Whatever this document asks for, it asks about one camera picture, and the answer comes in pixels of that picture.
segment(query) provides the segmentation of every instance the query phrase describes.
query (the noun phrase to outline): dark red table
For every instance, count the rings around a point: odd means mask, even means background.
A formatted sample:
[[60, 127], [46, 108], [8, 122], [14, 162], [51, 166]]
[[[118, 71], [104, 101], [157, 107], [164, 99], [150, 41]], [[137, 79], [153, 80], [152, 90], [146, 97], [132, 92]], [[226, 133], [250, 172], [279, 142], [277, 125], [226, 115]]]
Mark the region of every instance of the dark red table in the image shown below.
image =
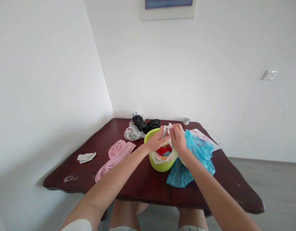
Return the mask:
[[[118, 140], [125, 140], [123, 133], [129, 126], [130, 119], [115, 118], [96, 132], [77, 151], [71, 154], [43, 182], [50, 190], [63, 190], [68, 193], [87, 193], [95, 184], [94, 178], [98, 170], [109, 160], [108, 150]], [[161, 120], [161, 125], [180, 123], [184, 130], [198, 129], [210, 139], [207, 131], [197, 122], [183, 125], [180, 121]], [[143, 144], [143, 139], [134, 141], [136, 148]], [[79, 154], [96, 152], [96, 157], [87, 163], [79, 164]], [[264, 205], [257, 193], [247, 184], [241, 173], [229, 161], [220, 149], [213, 152], [213, 165], [216, 169], [215, 179], [224, 189], [249, 213], [264, 212]], [[170, 171], [160, 173], [154, 170], [146, 156], [133, 172], [117, 196], [117, 199], [141, 201], [152, 204], [171, 205], [187, 208], [200, 208], [209, 211], [205, 199], [195, 182], [185, 188], [175, 188], [166, 183]]]

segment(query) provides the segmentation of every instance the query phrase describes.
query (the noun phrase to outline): white sleeve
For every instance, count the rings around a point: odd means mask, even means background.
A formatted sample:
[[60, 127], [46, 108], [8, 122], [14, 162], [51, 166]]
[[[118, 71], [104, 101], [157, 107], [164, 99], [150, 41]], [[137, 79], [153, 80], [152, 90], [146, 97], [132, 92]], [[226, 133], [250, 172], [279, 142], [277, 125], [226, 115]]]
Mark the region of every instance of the white sleeve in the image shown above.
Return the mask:
[[68, 224], [61, 231], [92, 231], [92, 227], [88, 220], [79, 219]]

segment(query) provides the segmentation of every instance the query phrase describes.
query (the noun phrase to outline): left hand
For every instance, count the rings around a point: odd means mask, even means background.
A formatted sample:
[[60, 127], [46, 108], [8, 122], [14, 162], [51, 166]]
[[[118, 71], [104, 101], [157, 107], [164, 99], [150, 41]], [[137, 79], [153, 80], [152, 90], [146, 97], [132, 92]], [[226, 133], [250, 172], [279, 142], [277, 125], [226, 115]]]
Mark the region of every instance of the left hand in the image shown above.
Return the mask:
[[168, 140], [170, 139], [170, 136], [167, 133], [167, 136], [165, 136], [162, 139], [163, 131], [164, 131], [164, 126], [161, 126], [160, 130], [158, 130], [158, 132], [155, 133], [155, 135], [152, 136], [147, 141], [147, 143], [144, 144], [148, 148], [149, 152], [158, 150], [160, 147], [162, 147], [168, 142]]

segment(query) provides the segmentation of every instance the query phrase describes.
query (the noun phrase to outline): yellow-green basket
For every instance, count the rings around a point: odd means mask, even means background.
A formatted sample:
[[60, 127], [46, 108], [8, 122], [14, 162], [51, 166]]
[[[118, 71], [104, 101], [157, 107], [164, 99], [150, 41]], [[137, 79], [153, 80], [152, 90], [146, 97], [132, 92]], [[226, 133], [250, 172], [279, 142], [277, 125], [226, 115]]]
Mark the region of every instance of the yellow-green basket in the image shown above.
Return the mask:
[[[147, 135], [145, 136], [145, 140], [144, 143], [146, 143], [152, 136], [154, 136], [155, 133], [157, 133], [157, 131], [159, 130], [159, 128], [153, 129], [150, 132], [147, 133]], [[174, 161], [168, 161], [168, 162], [164, 162], [161, 164], [156, 164], [154, 162], [154, 160], [152, 159], [152, 157], [149, 154], [149, 159], [150, 159], [150, 163], [152, 165], [152, 167], [158, 171], [158, 172], [167, 172], [173, 165]]]

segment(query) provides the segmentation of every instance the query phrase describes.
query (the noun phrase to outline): pink cloth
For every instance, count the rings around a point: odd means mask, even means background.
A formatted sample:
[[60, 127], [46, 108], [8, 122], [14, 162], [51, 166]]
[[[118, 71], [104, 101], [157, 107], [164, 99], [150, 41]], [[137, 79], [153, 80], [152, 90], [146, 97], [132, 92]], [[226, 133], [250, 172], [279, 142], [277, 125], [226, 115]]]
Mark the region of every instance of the pink cloth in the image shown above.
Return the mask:
[[102, 176], [104, 176], [115, 165], [119, 164], [124, 158], [126, 158], [135, 148], [135, 144], [131, 142], [125, 143], [123, 140], [119, 140], [108, 151], [109, 161], [104, 164], [97, 172], [95, 181], [98, 182]]

